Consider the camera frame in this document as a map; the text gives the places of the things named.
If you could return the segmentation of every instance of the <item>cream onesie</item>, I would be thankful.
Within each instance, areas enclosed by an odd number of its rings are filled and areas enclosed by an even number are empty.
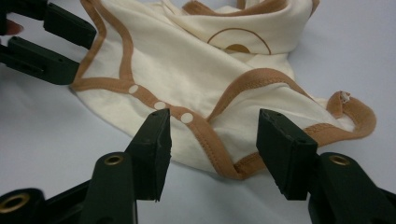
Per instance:
[[[197,1],[81,2],[98,36],[73,90],[131,136],[149,113],[169,108],[174,161],[253,175],[265,167],[255,147],[261,108],[284,114],[320,146],[375,128],[373,111],[349,93],[315,100],[294,82],[287,57],[316,0],[247,0],[216,11]]]

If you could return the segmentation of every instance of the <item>white surface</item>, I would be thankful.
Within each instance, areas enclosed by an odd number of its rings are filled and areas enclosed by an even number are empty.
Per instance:
[[[187,0],[179,0],[179,5]],[[87,19],[77,0],[52,1]],[[226,1],[214,1],[210,6]],[[290,55],[297,82],[317,97],[349,91],[376,113],[367,138],[319,149],[355,159],[396,192],[396,1],[322,0]],[[46,34],[40,21],[10,15],[21,37],[79,61],[85,49]],[[91,177],[102,155],[131,138],[95,117],[67,88],[0,65],[0,195],[43,189],[54,196]],[[288,202],[263,171],[234,181],[171,163],[159,203],[138,202],[139,223],[309,223],[307,202]]]

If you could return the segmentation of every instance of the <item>brass grommet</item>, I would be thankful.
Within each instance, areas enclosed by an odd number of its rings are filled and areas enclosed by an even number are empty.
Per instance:
[[[330,161],[332,161],[338,165],[349,165],[350,164],[350,161],[342,156],[332,155],[329,157],[329,159],[330,159]]]
[[[29,199],[30,195],[28,193],[12,195],[3,202],[0,202],[0,213],[5,214],[16,211],[26,205]]]
[[[105,164],[106,165],[117,165],[119,163],[122,163],[123,161],[123,157],[122,156],[110,156],[108,158],[105,159]]]

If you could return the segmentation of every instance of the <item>fabric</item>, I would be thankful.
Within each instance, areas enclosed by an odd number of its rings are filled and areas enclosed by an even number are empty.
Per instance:
[[[216,11],[197,2],[81,0],[98,36],[72,88],[96,115],[134,136],[149,113],[171,111],[172,158],[243,179],[264,168],[259,110],[287,116],[320,146],[360,138],[373,111],[345,91],[315,99],[295,82],[288,53],[312,0],[247,0]]]

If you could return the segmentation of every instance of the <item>white snap button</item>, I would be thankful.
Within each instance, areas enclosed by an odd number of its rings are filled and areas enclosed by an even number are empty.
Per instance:
[[[183,123],[190,123],[194,119],[194,116],[190,113],[185,113],[181,116],[181,122]]]
[[[128,92],[134,94],[137,91],[137,89],[139,89],[139,86],[133,85],[131,88],[129,88]]]
[[[154,108],[156,109],[164,109],[166,107],[166,104],[164,102],[157,102],[154,105]]]

